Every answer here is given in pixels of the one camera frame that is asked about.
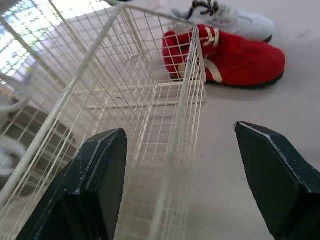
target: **floor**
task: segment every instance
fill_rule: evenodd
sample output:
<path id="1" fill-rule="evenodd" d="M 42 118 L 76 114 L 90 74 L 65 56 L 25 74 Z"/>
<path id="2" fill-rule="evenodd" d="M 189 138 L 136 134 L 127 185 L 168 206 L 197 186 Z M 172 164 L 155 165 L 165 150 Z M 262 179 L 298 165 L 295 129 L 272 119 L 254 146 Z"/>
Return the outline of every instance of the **floor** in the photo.
<path id="1" fill-rule="evenodd" d="M 162 0 L 157 11 L 187 10 L 191 0 Z M 207 86 L 197 143 L 190 240 L 271 240 L 249 189 L 233 126 L 246 121 L 285 135 L 320 170 L 319 2 L 306 0 L 225 0 L 271 18 L 271 44 L 286 55 L 284 77 L 265 90 Z"/>

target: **wire basket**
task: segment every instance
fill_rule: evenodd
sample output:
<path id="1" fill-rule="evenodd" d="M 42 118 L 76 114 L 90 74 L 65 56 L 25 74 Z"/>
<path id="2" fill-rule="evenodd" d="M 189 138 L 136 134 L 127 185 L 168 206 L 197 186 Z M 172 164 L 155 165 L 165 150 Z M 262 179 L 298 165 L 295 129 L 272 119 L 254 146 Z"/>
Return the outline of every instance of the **wire basket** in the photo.
<path id="1" fill-rule="evenodd" d="M 114 128 L 123 128 L 128 138 L 115 239 L 184 239 L 206 97 L 198 29 L 138 7 L 108 8 L 101 2 L 95 6 L 102 9 L 66 19 L 55 2 L 44 2 L 35 8 L 52 24 L 42 35 L 26 28 L 35 37 L 33 45 L 0 17 L 6 34 L 28 54 L 18 70 L 1 72 L 21 82 L 27 77 L 32 93 L 28 105 L 10 113 L 2 128 L 3 135 L 19 129 L 11 137 L 27 150 L 0 193 L 0 239 L 19 234 L 84 141 Z M 162 56 L 163 35 L 177 23 L 193 28 L 183 81 L 170 78 Z"/>

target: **shoe sole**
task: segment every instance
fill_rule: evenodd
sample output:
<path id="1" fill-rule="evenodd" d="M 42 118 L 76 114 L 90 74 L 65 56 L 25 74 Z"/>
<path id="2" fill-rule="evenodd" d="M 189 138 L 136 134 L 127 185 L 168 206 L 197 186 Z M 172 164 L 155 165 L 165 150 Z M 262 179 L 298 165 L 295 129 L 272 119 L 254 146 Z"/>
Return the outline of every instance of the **shoe sole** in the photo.
<path id="1" fill-rule="evenodd" d="M 275 79 L 273 79 L 271 81 L 257 84 L 257 85 L 235 86 L 235 85 L 228 85 L 228 84 L 224 84 L 224 83 L 217 83 L 215 81 L 206 81 L 205 84 L 225 86 L 225 87 L 233 88 L 233 89 L 259 90 L 259 89 L 265 89 L 265 88 L 271 87 L 272 85 L 276 84 L 280 79 L 282 79 L 283 76 L 284 76 L 284 72 L 282 72 L 278 77 L 276 77 Z M 177 80 L 177 78 L 172 75 L 170 75 L 170 77 L 175 82 L 181 82 L 180 80 Z"/>
<path id="2" fill-rule="evenodd" d="M 265 43 L 270 43 L 272 40 L 272 35 L 270 37 L 268 37 L 266 40 L 264 40 Z"/>

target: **red shoe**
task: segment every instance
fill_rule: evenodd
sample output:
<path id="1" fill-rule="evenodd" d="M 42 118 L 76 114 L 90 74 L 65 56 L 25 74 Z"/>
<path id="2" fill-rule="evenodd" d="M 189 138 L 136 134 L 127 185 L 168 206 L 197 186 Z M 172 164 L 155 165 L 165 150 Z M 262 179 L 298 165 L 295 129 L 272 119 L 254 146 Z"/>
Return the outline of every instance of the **red shoe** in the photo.
<path id="1" fill-rule="evenodd" d="M 275 84 L 284 74 L 284 53 L 264 42 L 246 40 L 217 28 L 198 25 L 207 82 L 257 88 Z M 169 31 L 163 57 L 172 78 L 183 79 L 192 33 Z"/>

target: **sneaker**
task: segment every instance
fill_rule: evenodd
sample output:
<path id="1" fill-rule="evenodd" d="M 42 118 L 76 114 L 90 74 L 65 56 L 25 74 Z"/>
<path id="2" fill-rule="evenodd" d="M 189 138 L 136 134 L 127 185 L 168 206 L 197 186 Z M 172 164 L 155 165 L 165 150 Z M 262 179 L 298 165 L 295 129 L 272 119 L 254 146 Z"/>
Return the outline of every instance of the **sneaker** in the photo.
<path id="1" fill-rule="evenodd" d="M 206 24 L 221 31 L 244 37 L 245 39 L 270 42 L 275 31 L 275 24 L 258 14 L 242 9 L 218 4 L 216 1 L 193 1 L 189 12 L 171 11 L 176 17 L 194 24 Z"/>
<path id="2" fill-rule="evenodd" d="M 198 29 L 207 82 L 250 89 L 273 85 L 282 78 L 286 59 L 281 50 L 206 25 Z M 174 31 L 164 35 L 162 53 L 173 79 L 184 77 L 191 37 L 192 33 Z"/>

